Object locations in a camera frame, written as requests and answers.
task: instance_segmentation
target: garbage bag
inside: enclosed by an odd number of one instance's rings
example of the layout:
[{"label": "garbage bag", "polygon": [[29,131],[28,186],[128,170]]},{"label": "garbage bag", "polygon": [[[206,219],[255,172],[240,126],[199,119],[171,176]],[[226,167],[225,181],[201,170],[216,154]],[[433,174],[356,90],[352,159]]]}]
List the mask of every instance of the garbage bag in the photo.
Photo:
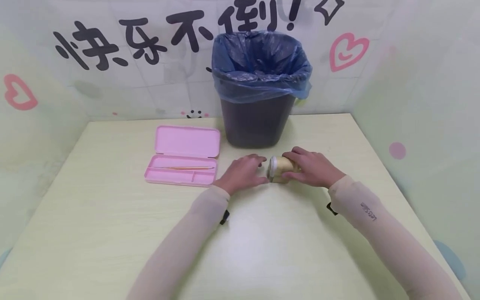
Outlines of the garbage bag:
[{"label": "garbage bag", "polygon": [[301,43],[278,32],[235,32],[215,38],[212,75],[220,98],[251,103],[293,95],[305,99],[312,65]]}]

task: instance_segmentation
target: pencil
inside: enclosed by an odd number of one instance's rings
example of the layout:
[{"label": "pencil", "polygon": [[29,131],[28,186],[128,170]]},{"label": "pencil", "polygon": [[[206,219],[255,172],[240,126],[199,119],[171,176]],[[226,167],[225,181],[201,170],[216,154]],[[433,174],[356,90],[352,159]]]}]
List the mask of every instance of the pencil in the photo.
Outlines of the pencil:
[{"label": "pencil", "polygon": [[162,169],[169,169],[169,170],[209,170],[213,169],[213,167],[161,167]]}]

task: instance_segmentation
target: trash can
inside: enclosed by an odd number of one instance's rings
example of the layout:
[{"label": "trash can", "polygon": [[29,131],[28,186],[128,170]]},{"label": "trash can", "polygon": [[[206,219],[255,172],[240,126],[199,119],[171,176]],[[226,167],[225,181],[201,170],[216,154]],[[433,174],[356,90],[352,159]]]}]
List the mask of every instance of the trash can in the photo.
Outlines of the trash can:
[{"label": "trash can", "polygon": [[291,36],[267,31],[218,35],[212,75],[230,144],[275,145],[295,99],[308,96],[311,73],[301,43]]}]

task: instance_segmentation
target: light green table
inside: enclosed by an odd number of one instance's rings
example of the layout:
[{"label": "light green table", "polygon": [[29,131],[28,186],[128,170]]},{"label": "light green table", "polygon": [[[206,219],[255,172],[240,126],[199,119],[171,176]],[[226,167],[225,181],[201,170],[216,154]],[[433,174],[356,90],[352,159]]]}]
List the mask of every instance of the light green table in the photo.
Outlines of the light green table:
[{"label": "light green table", "polygon": [[[92,122],[0,272],[0,299],[121,300],[138,272],[203,190],[151,184],[145,168],[160,124]],[[349,114],[292,116],[269,157],[300,145],[361,180],[467,294]],[[219,174],[252,150],[223,138]],[[269,184],[231,201],[230,221],[206,244],[180,299],[406,299],[368,242],[326,209],[326,190]]]}]

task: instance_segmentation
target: pink heart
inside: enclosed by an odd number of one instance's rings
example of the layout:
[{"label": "pink heart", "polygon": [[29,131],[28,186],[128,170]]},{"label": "pink heart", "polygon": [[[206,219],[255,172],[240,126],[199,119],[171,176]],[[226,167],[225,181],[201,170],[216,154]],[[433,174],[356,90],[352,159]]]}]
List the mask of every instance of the pink heart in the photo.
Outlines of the pink heart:
[{"label": "pink heart", "polygon": [[[38,101],[36,100],[30,88],[28,88],[28,86],[20,77],[18,77],[15,74],[7,74],[3,78],[3,82],[7,87],[7,91],[5,92],[5,99],[7,100],[8,104],[10,104],[14,109],[30,110],[35,106],[37,106]],[[13,87],[13,83],[17,84],[22,89],[22,91],[27,95],[29,99],[27,102],[18,103],[15,101],[15,97],[18,96],[18,92]]]},{"label": "pink heart", "polygon": [[[338,47],[338,44],[340,44],[340,42],[344,39],[346,39],[348,41],[347,51],[352,50],[353,48],[355,48],[358,45],[362,46],[362,50],[361,50],[360,54],[355,56],[352,60],[347,61],[346,63],[337,66],[336,62],[335,62],[335,60],[336,60],[335,59],[336,48]],[[365,52],[367,52],[369,44],[370,44],[370,41],[365,37],[362,37],[362,38],[359,38],[358,40],[355,40],[355,36],[353,35],[353,33],[350,33],[350,32],[344,33],[341,36],[337,37],[335,42],[333,42],[332,47],[330,48],[330,69],[332,70],[332,72],[337,72],[337,71],[343,70],[345,68],[348,68],[349,66],[351,66],[351,65],[355,64],[357,61],[359,61],[363,57],[363,55],[365,55]],[[353,57],[352,54],[344,55],[342,52],[340,52],[338,54],[338,58],[340,60],[343,60],[343,61],[349,60],[352,57]]]}]

